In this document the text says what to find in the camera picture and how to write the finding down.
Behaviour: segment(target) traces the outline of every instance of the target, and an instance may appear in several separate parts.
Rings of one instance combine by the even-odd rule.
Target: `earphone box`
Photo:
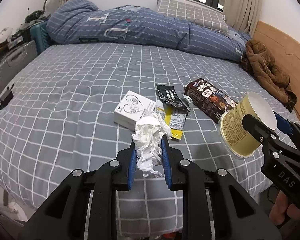
[[[154,107],[154,101],[128,91],[114,110],[114,122],[134,131],[136,122],[144,116],[149,116]]]
[[[237,104],[224,92],[202,78],[189,83],[185,95],[189,96],[193,103],[215,123],[218,123],[225,111],[231,110]]]

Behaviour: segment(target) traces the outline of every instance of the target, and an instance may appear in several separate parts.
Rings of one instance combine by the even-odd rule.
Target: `headboard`
[[[292,91],[297,95],[295,111],[300,120],[300,43],[284,32],[258,21],[253,38],[263,42],[278,66],[290,75]]]

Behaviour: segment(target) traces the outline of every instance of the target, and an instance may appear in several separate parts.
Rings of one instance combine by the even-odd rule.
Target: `silver bolt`
[[[79,177],[81,174],[82,174],[82,171],[79,169],[72,171],[72,175],[75,177]]]
[[[187,160],[187,159],[183,159],[183,160],[180,161],[180,164],[182,166],[189,166],[190,165],[190,161]]]
[[[226,176],[227,175],[227,171],[225,169],[220,169],[220,170],[218,170],[218,174],[220,176]]]
[[[279,159],[279,154],[277,152],[273,152],[273,156],[276,158],[276,159]]]
[[[116,166],[118,166],[119,165],[119,161],[117,161],[117,160],[112,160],[112,161],[110,161],[110,166],[111,167],[116,167]]]

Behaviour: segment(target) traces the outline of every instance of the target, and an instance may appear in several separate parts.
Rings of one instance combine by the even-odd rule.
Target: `brown box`
[[[215,123],[218,123],[225,111],[231,110],[237,104],[224,92],[202,78],[189,83],[185,95],[191,97],[193,103]]]

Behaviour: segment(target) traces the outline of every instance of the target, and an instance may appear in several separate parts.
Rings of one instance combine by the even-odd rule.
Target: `yellow paper cup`
[[[224,112],[218,122],[218,132],[228,152],[239,159],[251,157],[260,146],[260,142],[242,126],[242,119],[247,114],[253,115],[271,130],[277,128],[272,108],[255,92],[249,92],[233,109]]]

